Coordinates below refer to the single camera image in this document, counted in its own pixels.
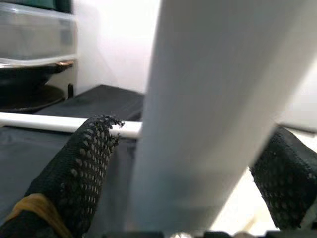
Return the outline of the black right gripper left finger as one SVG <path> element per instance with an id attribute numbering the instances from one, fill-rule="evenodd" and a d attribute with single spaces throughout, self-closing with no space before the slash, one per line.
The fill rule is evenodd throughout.
<path id="1" fill-rule="evenodd" d="M 33 179 L 0 228 L 3 238 L 81 238 L 89 230 L 123 122 L 86 120 Z"/>

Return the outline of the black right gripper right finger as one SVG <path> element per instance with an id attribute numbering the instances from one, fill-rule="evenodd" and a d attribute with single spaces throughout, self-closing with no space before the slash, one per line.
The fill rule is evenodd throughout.
<path id="1" fill-rule="evenodd" d="M 277 228 L 317 228 L 315 151 L 278 126 L 249 169 Z"/>

